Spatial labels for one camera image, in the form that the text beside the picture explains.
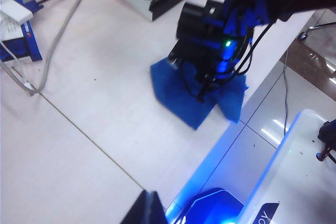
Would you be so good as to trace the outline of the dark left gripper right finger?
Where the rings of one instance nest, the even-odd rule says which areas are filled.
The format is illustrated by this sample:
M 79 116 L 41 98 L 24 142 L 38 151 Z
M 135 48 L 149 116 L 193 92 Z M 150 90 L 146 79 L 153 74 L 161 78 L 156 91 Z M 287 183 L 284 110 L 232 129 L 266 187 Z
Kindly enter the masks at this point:
M 161 204 L 159 195 L 156 191 L 150 193 L 148 223 L 150 224 L 167 224 L 165 210 Z

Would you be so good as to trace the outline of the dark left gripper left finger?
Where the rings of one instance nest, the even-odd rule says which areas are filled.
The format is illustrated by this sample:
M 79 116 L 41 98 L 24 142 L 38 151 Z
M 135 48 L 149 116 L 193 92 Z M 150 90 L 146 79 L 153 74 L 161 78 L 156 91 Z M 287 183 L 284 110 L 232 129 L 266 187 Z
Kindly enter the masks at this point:
M 123 218 L 123 224 L 150 223 L 150 193 L 143 190 L 126 216 Z

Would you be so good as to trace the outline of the blue-black right gripper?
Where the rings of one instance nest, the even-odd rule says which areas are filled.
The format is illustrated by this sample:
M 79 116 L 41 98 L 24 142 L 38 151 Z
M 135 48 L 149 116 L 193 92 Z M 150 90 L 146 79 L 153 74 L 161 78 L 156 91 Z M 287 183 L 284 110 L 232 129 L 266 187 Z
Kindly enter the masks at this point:
M 233 75 L 236 38 L 223 33 L 224 24 L 223 5 L 214 0 L 205 6 L 185 3 L 178 20 L 177 43 L 167 60 L 180 71 L 185 63 L 195 67 L 201 87 L 191 96 L 199 102 Z

